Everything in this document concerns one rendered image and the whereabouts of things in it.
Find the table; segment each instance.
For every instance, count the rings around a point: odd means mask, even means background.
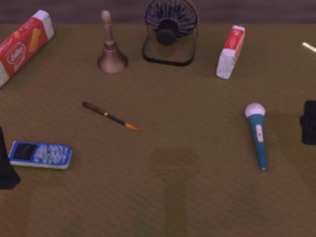
[[[314,146],[299,116],[316,92],[315,25],[243,25],[229,80],[215,76],[231,25],[200,25],[187,67],[146,62],[143,25],[115,25],[129,59],[102,73],[102,25],[55,25],[56,35],[0,91],[14,140],[67,143],[67,170],[16,167],[0,192],[2,237],[279,237],[316,233]],[[2,25],[0,40],[17,25]],[[88,101],[142,129],[81,107]],[[244,108],[266,108],[268,171],[259,170]]]

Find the fan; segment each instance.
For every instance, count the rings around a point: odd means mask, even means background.
[[[151,0],[144,18],[162,45],[173,45],[178,38],[187,37],[198,24],[197,12],[189,0]]]

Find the red package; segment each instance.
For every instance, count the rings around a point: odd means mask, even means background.
[[[227,37],[224,48],[218,60],[216,75],[223,79],[229,79],[237,59],[239,57],[243,40],[245,37],[245,28],[233,26]]]
[[[47,12],[39,10],[0,44],[0,87],[16,74],[52,37]]]

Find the blue and white package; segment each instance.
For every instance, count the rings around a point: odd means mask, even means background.
[[[67,169],[71,155],[69,145],[15,141],[9,159],[12,165]]]

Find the microphone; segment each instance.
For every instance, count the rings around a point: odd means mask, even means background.
[[[267,169],[266,146],[263,137],[263,120],[265,113],[265,108],[259,103],[249,104],[245,109],[245,116],[252,130],[257,159],[261,170]]]

